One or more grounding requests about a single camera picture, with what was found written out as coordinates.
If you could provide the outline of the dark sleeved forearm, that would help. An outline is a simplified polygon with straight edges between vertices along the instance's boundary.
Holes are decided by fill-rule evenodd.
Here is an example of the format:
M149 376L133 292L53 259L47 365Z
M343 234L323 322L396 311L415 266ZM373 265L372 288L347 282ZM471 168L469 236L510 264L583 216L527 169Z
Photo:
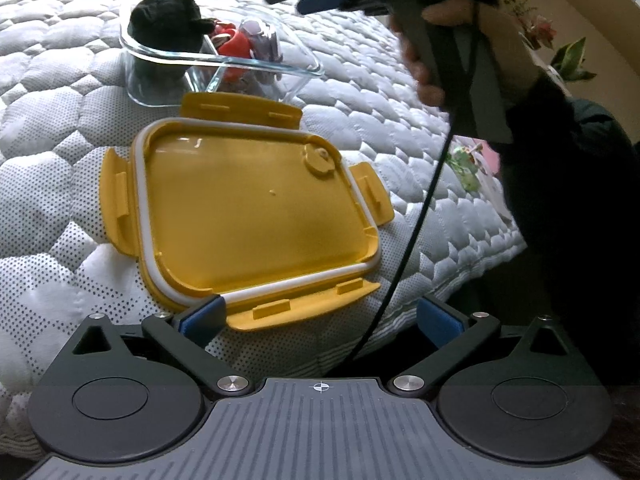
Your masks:
M639 155L602 106L543 72L511 94L506 200L547 308L605 382L639 385Z

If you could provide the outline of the person's hand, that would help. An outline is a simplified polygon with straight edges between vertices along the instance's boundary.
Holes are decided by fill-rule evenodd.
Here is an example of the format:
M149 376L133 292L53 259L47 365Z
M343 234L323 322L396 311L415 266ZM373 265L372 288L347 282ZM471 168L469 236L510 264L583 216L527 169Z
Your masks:
M484 3L472 3L472 0L446 0L428 6L421 15L427 24L450 27L472 24L474 16L477 16L477 25L490 43L499 78L506 91L526 90L539 77L539 68L528 54L510 18L501 10ZM428 106L442 107L445 91L432 84L430 71L422 63L418 50L406 37L394 14L390 16L390 29L398 38L402 62L416 82L419 100Z

